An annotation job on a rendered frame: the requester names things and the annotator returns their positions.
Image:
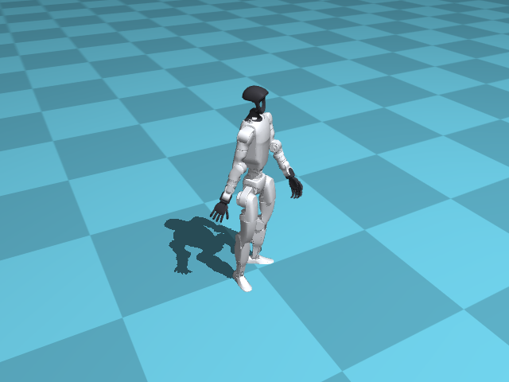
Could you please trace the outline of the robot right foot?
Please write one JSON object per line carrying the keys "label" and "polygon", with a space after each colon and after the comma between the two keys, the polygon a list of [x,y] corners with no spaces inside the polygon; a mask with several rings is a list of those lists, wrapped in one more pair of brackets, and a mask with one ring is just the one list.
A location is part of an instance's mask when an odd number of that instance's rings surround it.
{"label": "robot right foot", "polygon": [[241,276],[241,274],[240,274],[240,278],[238,278],[238,276],[236,275],[236,271],[233,272],[232,276],[243,291],[250,292],[252,290],[252,287],[249,284],[249,282],[246,280],[245,276]]}

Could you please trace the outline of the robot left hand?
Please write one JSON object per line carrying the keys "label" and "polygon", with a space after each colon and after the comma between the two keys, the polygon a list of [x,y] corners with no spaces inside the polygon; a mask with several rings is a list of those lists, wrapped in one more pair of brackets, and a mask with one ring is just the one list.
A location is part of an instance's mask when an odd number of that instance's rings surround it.
{"label": "robot left hand", "polygon": [[289,173],[290,173],[290,176],[288,176],[288,177],[285,176],[285,177],[286,177],[286,179],[289,179],[289,186],[292,190],[292,197],[294,196],[294,193],[295,193],[295,197],[293,197],[293,198],[298,199],[302,195],[303,186],[299,182],[299,180],[294,177],[295,174],[294,174],[294,171],[292,168],[289,168]]}

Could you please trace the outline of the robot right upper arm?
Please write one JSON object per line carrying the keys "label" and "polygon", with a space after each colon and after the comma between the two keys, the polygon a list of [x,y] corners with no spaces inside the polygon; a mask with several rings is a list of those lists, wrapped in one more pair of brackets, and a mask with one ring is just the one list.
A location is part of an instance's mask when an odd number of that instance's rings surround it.
{"label": "robot right upper arm", "polygon": [[235,156],[232,164],[232,169],[235,165],[241,165],[243,167],[243,173],[247,171],[247,166],[243,162],[243,159],[247,156],[249,145],[252,143],[254,139],[254,131],[255,130],[252,127],[248,126],[245,126],[243,129],[239,131],[237,135],[237,145],[235,149]]}

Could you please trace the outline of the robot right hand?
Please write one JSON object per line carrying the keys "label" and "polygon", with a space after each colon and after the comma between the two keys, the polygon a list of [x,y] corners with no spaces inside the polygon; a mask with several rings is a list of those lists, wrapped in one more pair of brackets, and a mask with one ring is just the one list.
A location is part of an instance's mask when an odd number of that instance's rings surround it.
{"label": "robot right hand", "polygon": [[214,217],[212,218],[212,219],[214,220],[214,219],[216,218],[217,214],[219,213],[219,215],[217,216],[216,222],[219,220],[220,215],[222,215],[222,216],[221,216],[221,218],[220,218],[220,223],[222,222],[222,220],[223,220],[223,215],[224,215],[225,213],[226,213],[226,218],[227,218],[227,220],[228,220],[228,218],[229,218],[228,210],[227,210],[227,209],[228,209],[227,204],[229,204],[229,203],[230,203],[230,200],[231,200],[231,198],[232,198],[232,195],[231,195],[231,197],[230,197],[229,201],[225,201],[225,200],[223,200],[223,199],[222,199],[223,193],[224,193],[224,191],[222,192],[222,195],[221,195],[221,197],[220,197],[220,202],[219,202],[219,203],[215,206],[214,210],[212,211],[212,213],[211,213],[211,215],[210,215],[210,217],[211,217],[211,216],[214,214],[214,212],[216,211],[216,213],[215,213]]}

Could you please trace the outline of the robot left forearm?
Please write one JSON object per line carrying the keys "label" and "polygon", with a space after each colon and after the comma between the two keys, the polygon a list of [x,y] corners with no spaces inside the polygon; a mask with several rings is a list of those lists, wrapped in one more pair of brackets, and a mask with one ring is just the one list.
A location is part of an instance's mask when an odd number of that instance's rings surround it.
{"label": "robot left forearm", "polygon": [[282,170],[283,174],[286,177],[290,176],[289,168],[291,168],[291,167],[290,167],[289,163],[286,160],[286,157],[284,155],[282,147],[281,147],[281,149],[277,153],[274,153],[273,157],[274,157],[274,159],[276,159],[276,161],[277,161],[277,163],[279,165],[279,168],[280,168],[280,170]]}

